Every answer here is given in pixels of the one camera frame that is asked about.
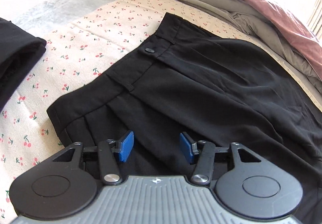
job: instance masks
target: black garment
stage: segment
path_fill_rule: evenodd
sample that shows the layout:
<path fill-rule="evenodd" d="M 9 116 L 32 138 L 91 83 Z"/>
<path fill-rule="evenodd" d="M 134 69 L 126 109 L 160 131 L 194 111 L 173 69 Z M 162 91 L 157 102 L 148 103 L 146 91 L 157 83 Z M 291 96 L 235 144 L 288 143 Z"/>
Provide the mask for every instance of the black garment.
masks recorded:
<path fill-rule="evenodd" d="M 0 110 L 46 51 L 46 41 L 0 18 Z"/>
<path fill-rule="evenodd" d="M 240 142 L 302 183 L 297 218 L 322 221 L 322 113 L 249 42 L 222 39 L 167 13 L 154 35 L 47 113 L 65 146 L 97 145 L 133 130 L 123 175 L 190 176 L 193 167 L 179 150 L 183 131 L 217 146 Z"/>

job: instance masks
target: blue gripper pad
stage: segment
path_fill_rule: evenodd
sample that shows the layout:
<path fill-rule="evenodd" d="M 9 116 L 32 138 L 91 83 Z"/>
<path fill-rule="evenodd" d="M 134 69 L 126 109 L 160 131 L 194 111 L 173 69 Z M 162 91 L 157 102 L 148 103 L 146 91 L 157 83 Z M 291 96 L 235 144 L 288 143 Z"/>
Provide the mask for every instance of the blue gripper pad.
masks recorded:
<path fill-rule="evenodd" d="M 122 141 L 121 150 L 119 152 L 119 162 L 125 162 L 133 148 L 134 145 L 134 133 L 131 131 L 125 139 Z"/>
<path fill-rule="evenodd" d="M 183 155 L 185 156 L 187 162 L 189 164 L 193 164 L 194 163 L 194 154 L 192 153 L 192 147 L 191 147 L 191 143 L 186 139 L 186 137 L 180 133 L 180 150 L 183 153 Z"/>

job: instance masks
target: cherry print fabric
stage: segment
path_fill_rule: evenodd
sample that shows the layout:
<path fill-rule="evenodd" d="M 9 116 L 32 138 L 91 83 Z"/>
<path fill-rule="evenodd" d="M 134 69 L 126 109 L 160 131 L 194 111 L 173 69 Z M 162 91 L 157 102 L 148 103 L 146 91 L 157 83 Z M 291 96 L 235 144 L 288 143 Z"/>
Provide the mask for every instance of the cherry print fabric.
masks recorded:
<path fill-rule="evenodd" d="M 9 194 L 15 177 L 63 148 L 47 108 L 137 48 L 156 31 L 166 12 L 222 38 L 238 38 L 261 47 L 322 110 L 309 89 L 260 40 L 176 0 L 117 0 L 46 35 L 45 54 L 0 111 L 1 224 L 9 223 L 16 216 Z"/>

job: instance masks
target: metal screw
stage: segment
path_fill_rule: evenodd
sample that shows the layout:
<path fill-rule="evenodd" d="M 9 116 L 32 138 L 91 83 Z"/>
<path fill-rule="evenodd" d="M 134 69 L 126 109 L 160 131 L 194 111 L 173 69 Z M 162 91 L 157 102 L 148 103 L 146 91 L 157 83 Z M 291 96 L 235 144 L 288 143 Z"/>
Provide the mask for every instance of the metal screw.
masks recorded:
<path fill-rule="evenodd" d="M 120 176 L 116 174 L 107 174 L 104 176 L 104 180 L 107 182 L 117 182 L 120 180 Z"/>
<path fill-rule="evenodd" d="M 191 180 L 195 183 L 205 183 L 209 180 L 209 178 L 202 174 L 196 174 L 192 176 Z"/>

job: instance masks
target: gray fabric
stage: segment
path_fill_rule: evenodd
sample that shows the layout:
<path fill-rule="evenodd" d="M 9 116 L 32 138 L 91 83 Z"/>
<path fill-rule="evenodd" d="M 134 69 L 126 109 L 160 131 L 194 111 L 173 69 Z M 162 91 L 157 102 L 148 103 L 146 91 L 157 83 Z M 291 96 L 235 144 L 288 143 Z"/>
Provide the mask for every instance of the gray fabric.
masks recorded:
<path fill-rule="evenodd" d="M 258 36 L 274 52 L 306 75 L 322 93 L 322 82 L 307 60 L 275 30 L 273 24 L 239 0 L 180 0 L 231 24 L 245 34 Z"/>
<path fill-rule="evenodd" d="M 112 1 L 115 0 L 47 0 L 13 19 L 12 23 L 41 37 Z"/>

